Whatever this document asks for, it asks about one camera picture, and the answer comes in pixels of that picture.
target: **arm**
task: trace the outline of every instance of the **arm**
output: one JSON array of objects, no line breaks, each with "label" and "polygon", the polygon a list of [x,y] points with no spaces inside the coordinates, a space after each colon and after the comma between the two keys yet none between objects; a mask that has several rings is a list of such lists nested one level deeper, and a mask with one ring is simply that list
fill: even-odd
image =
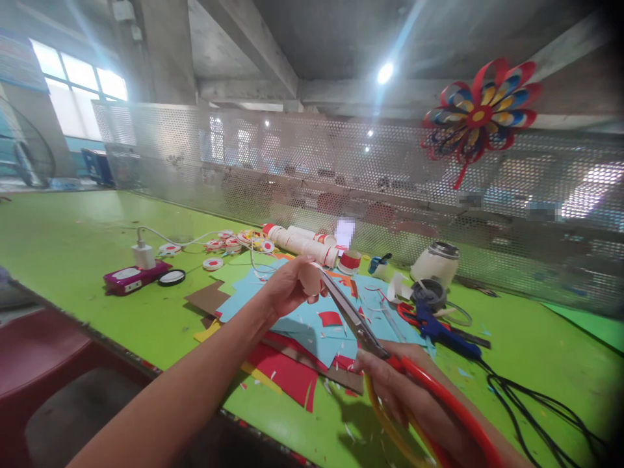
[{"label": "arm", "polygon": [[[531,465],[505,437],[481,414],[468,398],[442,373],[428,354],[415,344],[399,344],[382,341],[390,353],[406,356],[418,364],[431,377],[444,385],[477,419],[497,448],[502,466],[505,468],[531,468]],[[425,389],[399,374],[389,364],[374,355],[358,350],[356,372],[364,370],[374,381],[375,391],[392,416],[404,426],[408,418],[401,407],[407,406],[421,428],[434,441],[448,450],[458,467],[473,468],[486,466],[481,450],[462,424]]]},{"label": "arm", "polygon": [[236,372],[278,318],[308,298],[297,281],[310,257],[281,267],[210,339],[161,374],[76,455],[69,468],[168,467],[215,413]]}]

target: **floor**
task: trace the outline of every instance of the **floor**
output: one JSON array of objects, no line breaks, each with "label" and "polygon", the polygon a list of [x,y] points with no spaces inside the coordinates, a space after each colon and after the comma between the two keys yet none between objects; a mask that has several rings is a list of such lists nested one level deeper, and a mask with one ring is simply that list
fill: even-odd
[{"label": "floor", "polygon": [[[0,310],[0,322],[6,323],[37,309],[38,305],[26,305]],[[66,466],[140,390],[135,383],[108,369],[93,370],[60,390],[28,423],[26,437],[34,466]],[[254,468],[299,466],[279,450],[217,416],[198,434],[175,468],[245,465]]]}]

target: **paper pinwheel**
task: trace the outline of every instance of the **paper pinwheel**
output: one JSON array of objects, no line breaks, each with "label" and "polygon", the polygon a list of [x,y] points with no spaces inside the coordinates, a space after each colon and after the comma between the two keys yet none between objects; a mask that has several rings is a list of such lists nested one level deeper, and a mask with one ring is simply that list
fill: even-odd
[{"label": "paper pinwheel", "polygon": [[[484,84],[487,70],[495,71],[494,81]],[[442,91],[441,106],[424,118],[424,126],[433,129],[422,146],[438,160],[455,154],[462,165],[454,189],[462,185],[468,165],[478,161],[485,150],[506,150],[514,143],[518,129],[530,127],[537,117],[523,109],[538,98],[541,85],[525,84],[535,72],[534,62],[525,62],[509,70],[507,60],[497,58],[485,65],[474,78],[472,87],[456,81]],[[455,92],[447,98],[450,90]]]}]

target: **yellow paper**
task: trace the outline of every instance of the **yellow paper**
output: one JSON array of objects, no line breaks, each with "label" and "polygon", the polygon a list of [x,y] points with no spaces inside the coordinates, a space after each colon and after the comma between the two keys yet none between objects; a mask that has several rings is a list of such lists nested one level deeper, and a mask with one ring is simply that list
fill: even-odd
[{"label": "yellow paper", "polygon": [[[203,332],[201,331],[200,333],[195,333],[193,335],[193,338],[202,343],[210,338],[212,335],[214,335],[215,332],[219,330],[219,328],[221,328],[221,322],[219,322],[218,320],[213,320],[213,323],[210,325],[208,330],[204,330]],[[278,395],[282,394],[281,388],[275,382],[273,382],[269,377],[257,370],[247,361],[245,361],[242,366],[240,366],[240,368],[243,372],[247,372],[250,376],[252,376],[256,380],[259,380],[262,384],[265,384]]]}]

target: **black cable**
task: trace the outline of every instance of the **black cable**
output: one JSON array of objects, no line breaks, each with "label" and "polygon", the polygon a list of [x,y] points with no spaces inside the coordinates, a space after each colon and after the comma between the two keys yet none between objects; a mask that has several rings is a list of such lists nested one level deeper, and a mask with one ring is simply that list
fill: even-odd
[{"label": "black cable", "polygon": [[539,393],[528,389],[519,383],[516,383],[512,380],[509,380],[505,377],[499,376],[494,370],[482,359],[478,361],[478,363],[486,370],[487,372],[487,384],[494,390],[494,394],[503,405],[510,419],[512,420],[513,428],[515,429],[515,433],[522,447],[526,457],[529,459],[533,465],[537,468],[541,468],[541,465],[535,460],[533,454],[529,450],[527,443],[522,434],[522,429],[520,424],[518,424],[517,417],[512,409],[510,403],[515,406],[516,410],[527,420],[529,425],[533,427],[533,429],[538,433],[538,435],[542,438],[546,446],[551,451],[553,458],[557,461],[557,464],[562,468],[581,468],[580,465],[575,462],[559,445],[554,441],[554,439],[546,432],[546,430],[541,427],[541,425],[537,422],[536,418],[531,414],[528,408],[522,403],[519,398],[519,395],[516,392],[522,393],[542,406],[548,408],[554,413],[558,414],[563,418],[563,420],[567,421],[572,427],[578,429],[584,436],[589,448],[591,455],[598,461],[602,461],[603,455],[601,455],[599,449],[600,445],[603,448],[606,448],[606,443],[592,431],[590,431],[582,419],[570,408],[568,408],[563,403],[551,398],[548,395],[544,395],[543,393]]}]

